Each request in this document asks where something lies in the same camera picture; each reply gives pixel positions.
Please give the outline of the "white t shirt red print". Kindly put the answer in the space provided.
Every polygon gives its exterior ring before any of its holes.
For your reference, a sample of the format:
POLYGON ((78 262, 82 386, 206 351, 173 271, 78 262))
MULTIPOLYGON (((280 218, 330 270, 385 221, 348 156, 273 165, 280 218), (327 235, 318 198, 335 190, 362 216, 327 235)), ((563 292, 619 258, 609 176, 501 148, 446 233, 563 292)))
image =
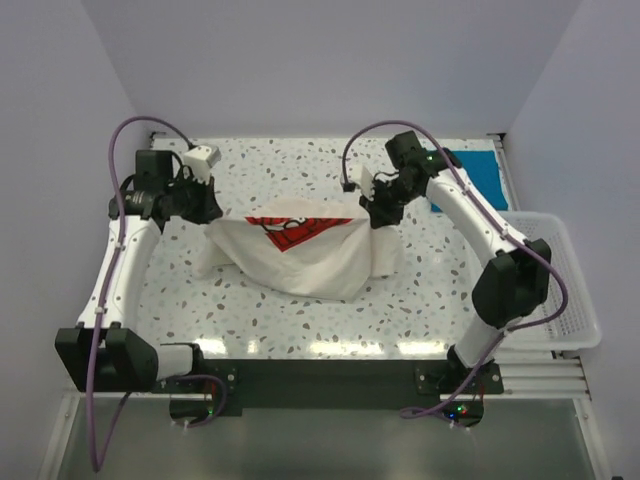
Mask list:
POLYGON ((278 198, 246 216, 224 216, 204 229, 192 271, 205 278, 235 265, 282 293, 351 300, 370 279, 401 271, 404 250, 393 227, 370 225, 357 202, 278 198))

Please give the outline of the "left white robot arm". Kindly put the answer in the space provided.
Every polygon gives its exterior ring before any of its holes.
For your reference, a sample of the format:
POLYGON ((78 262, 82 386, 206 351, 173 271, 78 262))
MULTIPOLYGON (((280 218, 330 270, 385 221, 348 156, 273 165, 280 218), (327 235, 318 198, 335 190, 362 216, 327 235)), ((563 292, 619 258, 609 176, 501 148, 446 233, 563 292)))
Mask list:
POLYGON ((215 146, 183 155, 139 150, 135 171, 108 207, 109 236, 89 300, 54 346, 76 388, 87 393, 150 392, 172 378, 185 392, 200 390, 207 368, 191 343, 152 344, 137 332, 145 274, 166 224, 174 217, 207 225, 222 215, 211 169, 215 146))

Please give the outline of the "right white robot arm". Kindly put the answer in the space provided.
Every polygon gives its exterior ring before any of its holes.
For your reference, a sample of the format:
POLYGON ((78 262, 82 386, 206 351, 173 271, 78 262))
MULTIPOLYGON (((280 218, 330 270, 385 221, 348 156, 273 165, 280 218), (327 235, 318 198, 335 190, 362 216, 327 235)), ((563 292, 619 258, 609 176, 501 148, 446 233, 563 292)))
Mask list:
POLYGON ((452 347, 452 363, 445 369, 452 390, 469 392, 481 380, 478 365, 490 361, 505 329, 546 301, 551 248, 511 226, 449 150, 427 150, 412 131, 394 136, 385 149, 391 174, 372 174, 362 166, 343 169, 360 189, 372 227, 399 224, 405 206, 423 197, 453 222, 482 268, 471 294, 474 318, 452 347))

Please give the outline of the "folded blue t shirt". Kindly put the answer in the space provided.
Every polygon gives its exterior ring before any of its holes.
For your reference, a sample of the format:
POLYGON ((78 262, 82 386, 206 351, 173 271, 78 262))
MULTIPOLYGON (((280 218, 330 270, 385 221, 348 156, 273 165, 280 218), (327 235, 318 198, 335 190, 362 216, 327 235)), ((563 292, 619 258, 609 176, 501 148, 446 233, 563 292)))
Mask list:
POLYGON ((503 189, 501 170, 493 151, 450 151, 465 168, 478 191, 498 211, 509 209, 507 195, 503 189))

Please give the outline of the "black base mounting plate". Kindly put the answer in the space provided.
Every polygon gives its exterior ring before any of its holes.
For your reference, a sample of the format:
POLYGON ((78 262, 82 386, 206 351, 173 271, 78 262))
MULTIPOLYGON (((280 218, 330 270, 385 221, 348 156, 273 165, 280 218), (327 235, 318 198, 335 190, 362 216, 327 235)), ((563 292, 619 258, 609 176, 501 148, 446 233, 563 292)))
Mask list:
POLYGON ((504 393, 495 363, 472 377, 446 360, 203 360, 196 373, 160 381, 170 415, 198 425, 250 409, 396 411, 473 426, 489 395, 504 393))

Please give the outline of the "aluminium rail frame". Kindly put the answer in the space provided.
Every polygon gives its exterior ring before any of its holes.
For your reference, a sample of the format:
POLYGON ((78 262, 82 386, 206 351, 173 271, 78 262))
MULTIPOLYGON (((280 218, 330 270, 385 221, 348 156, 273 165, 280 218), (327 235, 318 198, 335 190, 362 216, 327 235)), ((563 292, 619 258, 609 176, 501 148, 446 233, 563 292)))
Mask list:
MULTIPOLYGON (((343 166, 341 184, 332 187, 333 173, 319 154, 295 157, 287 145, 254 142, 232 166, 213 166, 211 174, 222 217, 246 216, 278 198, 359 204, 361 191, 345 167, 353 166, 343 166)), ((190 374, 201 361, 218 359, 446 360, 468 377, 495 363, 505 388, 500 395, 583 399, 588 388, 574 354, 597 345, 601 333, 565 227, 548 214, 498 213, 550 246, 548 296, 505 329, 490 361, 471 369, 449 355, 474 318, 471 294, 482 268, 453 222, 423 197, 389 226, 401 237, 401 271, 368 280, 351 300, 282 293, 235 265, 198 278, 192 267, 209 224, 174 217, 145 274, 137 332, 152 344, 195 345, 199 357, 190 374)))

